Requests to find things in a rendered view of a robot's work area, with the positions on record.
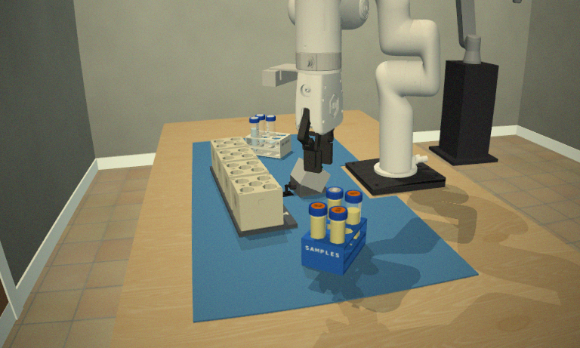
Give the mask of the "beige bucket adapter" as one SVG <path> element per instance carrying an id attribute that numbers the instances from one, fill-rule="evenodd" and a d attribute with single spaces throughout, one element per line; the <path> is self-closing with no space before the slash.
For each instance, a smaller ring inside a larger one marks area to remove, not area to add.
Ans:
<path id="1" fill-rule="evenodd" d="M 225 159 L 225 160 L 224 160 Z M 216 150 L 217 178 L 224 192 L 223 163 L 258 159 L 250 147 Z"/>
<path id="2" fill-rule="evenodd" d="M 214 172 L 215 172 L 217 178 L 218 178 L 218 170 L 217 170 L 216 150 L 248 147 L 248 144 L 244 141 L 244 139 L 242 137 L 229 137 L 229 138 L 210 140 L 210 143 L 211 143 L 212 167 L 214 169 Z"/>
<path id="3" fill-rule="evenodd" d="M 282 187 L 271 174 L 233 178 L 230 185 L 241 231 L 284 224 Z"/>
<path id="4" fill-rule="evenodd" d="M 223 163 L 222 165 L 224 176 L 224 194 L 231 210 L 233 210 L 233 205 L 231 199 L 230 179 L 269 174 L 269 171 L 266 169 L 260 159 L 229 162 Z"/>

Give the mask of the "blue bench mat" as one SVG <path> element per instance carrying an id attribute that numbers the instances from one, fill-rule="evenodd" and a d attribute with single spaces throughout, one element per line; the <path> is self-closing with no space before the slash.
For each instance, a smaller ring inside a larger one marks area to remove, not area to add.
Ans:
<path id="1" fill-rule="evenodd" d="M 362 192 L 366 243 L 343 276 L 301 265 L 301 238 L 310 229 L 309 204 L 326 193 L 285 194 L 298 160 L 297 134 L 282 158 L 257 156 L 282 187 L 283 204 L 297 228 L 239 237 L 210 170 L 210 141 L 193 143 L 193 322 L 253 316 L 338 303 L 435 285 L 479 273 L 398 196 L 370 199 L 342 169 L 359 161 L 335 138 L 325 187 Z"/>

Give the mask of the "blue tube rack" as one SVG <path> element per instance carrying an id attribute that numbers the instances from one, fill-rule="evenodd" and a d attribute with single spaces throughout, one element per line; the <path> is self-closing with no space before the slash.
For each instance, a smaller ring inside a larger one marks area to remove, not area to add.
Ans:
<path id="1" fill-rule="evenodd" d="M 301 265 L 343 276 L 366 243 L 366 225 L 364 217 L 360 218 L 359 224 L 346 223 L 346 228 L 353 232 L 345 234 L 345 242 L 341 244 L 329 241 L 330 229 L 327 225 L 323 239 L 311 238 L 309 230 L 301 238 Z M 358 232 L 359 236 L 354 239 Z"/>

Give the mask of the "cream tube rack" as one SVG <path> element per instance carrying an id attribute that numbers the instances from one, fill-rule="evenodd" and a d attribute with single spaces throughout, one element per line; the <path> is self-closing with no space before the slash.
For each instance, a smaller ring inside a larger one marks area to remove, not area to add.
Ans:
<path id="1" fill-rule="evenodd" d="M 278 136 L 278 135 L 285 135 L 285 136 Z M 269 138 L 262 138 L 262 137 L 269 137 Z M 273 138 L 280 138 L 280 139 L 274 140 Z M 260 145 L 258 145 L 258 146 L 252 146 L 251 139 L 265 140 L 265 142 L 263 142 L 263 143 L 260 142 Z M 274 144 L 267 143 L 268 140 L 269 141 L 276 141 L 276 142 Z M 255 152 L 252 149 L 252 151 L 257 156 L 267 156 L 267 157 L 273 157 L 273 158 L 280 159 L 283 156 L 285 156 L 287 153 L 291 152 L 291 149 L 292 149 L 292 142 L 291 142 L 290 136 L 286 133 L 276 132 L 276 134 L 274 134 L 274 135 L 267 135 L 267 132 L 265 131 L 264 134 L 259 134 L 259 137 L 251 137 L 251 135 L 246 136 L 245 142 L 248 144 L 248 146 L 251 149 L 252 148 L 258 149 L 257 152 Z"/>

